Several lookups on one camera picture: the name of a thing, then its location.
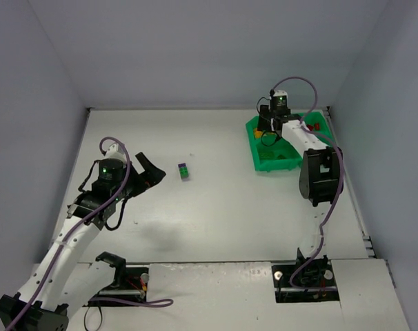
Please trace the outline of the green square lego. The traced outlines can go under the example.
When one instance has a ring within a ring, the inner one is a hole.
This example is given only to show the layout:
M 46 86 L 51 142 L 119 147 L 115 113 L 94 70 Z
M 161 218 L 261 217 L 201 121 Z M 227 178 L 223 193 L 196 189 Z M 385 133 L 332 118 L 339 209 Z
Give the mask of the green square lego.
M 188 166 L 186 163 L 179 163 L 178 165 L 179 176 L 181 180 L 187 180 L 190 177 Z

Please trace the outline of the green two-by-four lego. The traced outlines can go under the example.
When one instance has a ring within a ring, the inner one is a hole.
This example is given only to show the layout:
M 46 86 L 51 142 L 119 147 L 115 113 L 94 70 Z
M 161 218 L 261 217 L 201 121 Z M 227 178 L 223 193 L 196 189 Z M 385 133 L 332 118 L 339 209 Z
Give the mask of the green two-by-four lego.
M 273 161 L 276 159 L 274 152 L 271 151 L 259 151 L 258 155 L 260 161 Z

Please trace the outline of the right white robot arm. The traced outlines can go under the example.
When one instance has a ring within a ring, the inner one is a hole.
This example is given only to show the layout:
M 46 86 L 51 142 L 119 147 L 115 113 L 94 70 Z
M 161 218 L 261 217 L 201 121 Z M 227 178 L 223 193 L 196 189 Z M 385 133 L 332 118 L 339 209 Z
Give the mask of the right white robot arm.
M 259 130 L 273 133 L 287 141 L 302 157 L 299 191 L 314 208 L 329 203 L 322 221 L 311 225 L 304 243 L 298 248 L 296 272 L 300 273 L 320 257 L 326 241 L 326 226 L 344 188 L 344 165 L 341 149 L 325 134 L 311 130 L 305 116 L 291 113 L 288 93 L 273 88 L 268 105 L 259 109 Z

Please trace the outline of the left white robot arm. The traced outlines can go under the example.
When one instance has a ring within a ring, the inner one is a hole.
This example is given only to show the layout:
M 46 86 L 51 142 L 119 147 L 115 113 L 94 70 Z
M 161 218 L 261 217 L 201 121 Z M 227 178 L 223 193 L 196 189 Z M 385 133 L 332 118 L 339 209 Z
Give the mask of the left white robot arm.
M 62 229 L 26 283 L 13 296 L 0 298 L 0 319 L 6 330 L 65 330 L 72 315 L 102 289 L 118 288 L 126 280 L 126 260 L 102 252 L 81 277 L 74 269 L 108 219 L 124 212 L 127 202 L 159 184 L 165 172 L 140 152 L 143 172 L 137 172 L 122 152 L 105 152 L 96 160 L 98 177 L 69 206 Z

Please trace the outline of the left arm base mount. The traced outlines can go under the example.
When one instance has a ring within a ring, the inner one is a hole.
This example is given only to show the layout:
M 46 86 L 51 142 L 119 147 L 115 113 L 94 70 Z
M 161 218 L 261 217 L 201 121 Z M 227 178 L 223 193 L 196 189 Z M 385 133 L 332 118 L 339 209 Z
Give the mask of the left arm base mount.
M 88 307 L 124 307 L 131 303 L 147 303 L 148 265 L 127 264 L 123 257 L 109 252 L 101 253 L 94 262 L 104 263 L 111 270 L 113 280 L 93 293 Z

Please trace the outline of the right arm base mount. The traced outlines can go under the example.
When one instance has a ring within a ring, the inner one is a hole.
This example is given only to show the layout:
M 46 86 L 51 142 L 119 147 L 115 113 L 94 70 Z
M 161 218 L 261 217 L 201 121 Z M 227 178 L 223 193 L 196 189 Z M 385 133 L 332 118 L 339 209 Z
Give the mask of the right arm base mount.
M 316 259 L 296 273 L 307 259 L 271 265 L 276 303 L 322 303 L 339 301 L 339 292 L 327 256 Z

